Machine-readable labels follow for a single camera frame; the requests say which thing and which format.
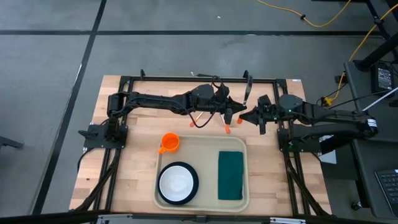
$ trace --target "black desk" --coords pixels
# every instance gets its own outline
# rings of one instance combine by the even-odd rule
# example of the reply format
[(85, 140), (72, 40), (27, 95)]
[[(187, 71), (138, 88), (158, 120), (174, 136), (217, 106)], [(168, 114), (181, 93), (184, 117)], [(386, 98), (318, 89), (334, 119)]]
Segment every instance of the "black desk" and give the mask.
[[(353, 62), (346, 62), (344, 67), (353, 97), (370, 94), (370, 72), (360, 72)], [(355, 106), (357, 110), (362, 110), (378, 98), (378, 96), (369, 96), (356, 101)], [(353, 142), (360, 179), (364, 184), (366, 198), (373, 215), (396, 219), (390, 211), (374, 173), (378, 170), (398, 169), (398, 108), (391, 108), (388, 101), (382, 100), (369, 109), (369, 114), (377, 120), (379, 134), (368, 141)]]

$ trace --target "plastic tray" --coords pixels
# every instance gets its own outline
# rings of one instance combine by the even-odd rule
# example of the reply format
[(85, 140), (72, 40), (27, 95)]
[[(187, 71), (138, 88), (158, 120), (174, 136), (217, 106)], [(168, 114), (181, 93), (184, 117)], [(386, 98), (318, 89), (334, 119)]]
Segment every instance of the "plastic tray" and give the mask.
[[(180, 149), (176, 153), (159, 154), (156, 162), (154, 202), (163, 209), (242, 212), (249, 204), (248, 158), (245, 143), (236, 137), (226, 136), (179, 136)], [(220, 151), (243, 152), (242, 200), (218, 200), (218, 153)], [(172, 162), (186, 162), (197, 172), (199, 188), (196, 196), (185, 205), (165, 202), (157, 191), (156, 183), (161, 170)]]

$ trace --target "cup handle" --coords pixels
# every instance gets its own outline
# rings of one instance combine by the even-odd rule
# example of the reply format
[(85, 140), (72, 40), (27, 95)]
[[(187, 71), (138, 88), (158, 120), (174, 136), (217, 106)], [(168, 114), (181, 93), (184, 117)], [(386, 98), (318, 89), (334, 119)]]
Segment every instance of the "cup handle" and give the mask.
[(160, 147), (159, 154), (163, 154), (165, 152), (166, 152), (166, 148), (165, 147)]

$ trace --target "wooden table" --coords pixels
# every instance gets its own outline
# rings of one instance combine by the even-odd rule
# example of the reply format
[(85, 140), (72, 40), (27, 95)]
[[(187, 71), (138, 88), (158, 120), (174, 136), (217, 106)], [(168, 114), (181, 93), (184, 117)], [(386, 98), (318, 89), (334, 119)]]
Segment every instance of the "wooden table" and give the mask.
[[(118, 91), (120, 76), (105, 75), (99, 90), (93, 122), (99, 124), (106, 118), (108, 95)], [(155, 82), (135, 81), (133, 91), (151, 95), (173, 96), (185, 93), (200, 85), (198, 82)], [(226, 83), (231, 97), (243, 101), (244, 83)], [(304, 98), (300, 80), (287, 80), (288, 91)], [(257, 99), (268, 94), (275, 103), (271, 84), (253, 84), (248, 100), (248, 109), (257, 105)], [(199, 120), (202, 124), (209, 114)], [(259, 134), (259, 128), (248, 122), (237, 124), (238, 114), (233, 116), (230, 126), (231, 136), (242, 139), (248, 150), (250, 203), (241, 213), (208, 212), (209, 215), (253, 215), (253, 216), (291, 216), (289, 188), (282, 153), (277, 143), (277, 124), (269, 123), (267, 133)], [(191, 128), (188, 116), (180, 116), (166, 110), (138, 108), (129, 113), (127, 125), (129, 132), (126, 147), (122, 150), (116, 178), (112, 212), (156, 213), (156, 214), (204, 214), (205, 212), (186, 212), (162, 210), (153, 201), (155, 184), (155, 163), (160, 140), (164, 133), (226, 135), (220, 116), (214, 116), (209, 124), (201, 129)], [(93, 190), (98, 182), (104, 149), (94, 149), (81, 162), (80, 171), (70, 202), (76, 208)], [(301, 153), (305, 183), (309, 191), (324, 210), (330, 213), (330, 204), (319, 161), (310, 153)], [(107, 193), (104, 187), (100, 208), (104, 208)], [(302, 212), (300, 191), (296, 186), (299, 211)]]

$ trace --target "orange cup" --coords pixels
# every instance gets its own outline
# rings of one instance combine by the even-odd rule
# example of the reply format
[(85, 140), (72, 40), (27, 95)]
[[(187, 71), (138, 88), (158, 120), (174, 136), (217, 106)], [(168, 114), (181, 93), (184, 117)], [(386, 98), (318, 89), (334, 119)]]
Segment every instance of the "orange cup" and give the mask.
[(163, 154), (165, 152), (175, 153), (180, 147), (180, 139), (178, 135), (174, 133), (167, 133), (162, 138), (162, 147), (159, 149), (159, 153)]

